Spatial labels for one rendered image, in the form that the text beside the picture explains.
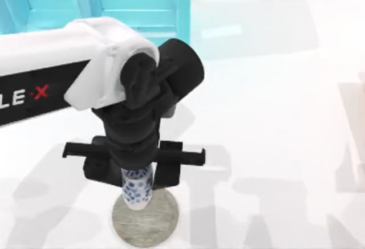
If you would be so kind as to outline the blue and white patterned cup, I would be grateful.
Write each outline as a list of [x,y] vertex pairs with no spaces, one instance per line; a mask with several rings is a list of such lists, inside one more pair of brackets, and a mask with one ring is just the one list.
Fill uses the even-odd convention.
[[122,197],[127,207],[133,211],[144,209],[152,198],[152,165],[137,170],[122,169],[121,176]]

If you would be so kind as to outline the grey round coaster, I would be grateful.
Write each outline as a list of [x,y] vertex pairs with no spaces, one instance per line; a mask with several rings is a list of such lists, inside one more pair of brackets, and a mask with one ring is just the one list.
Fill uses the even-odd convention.
[[163,244],[174,233],[179,222],[179,206],[167,189],[156,190],[141,210],[132,210],[122,196],[111,211],[111,226],[126,244],[151,248]]

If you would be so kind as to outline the light blue rack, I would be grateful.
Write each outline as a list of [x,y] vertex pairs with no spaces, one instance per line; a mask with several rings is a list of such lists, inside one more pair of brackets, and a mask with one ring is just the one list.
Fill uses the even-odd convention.
[[155,44],[169,38],[189,42],[190,9],[191,0],[0,0],[0,35],[113,17]]

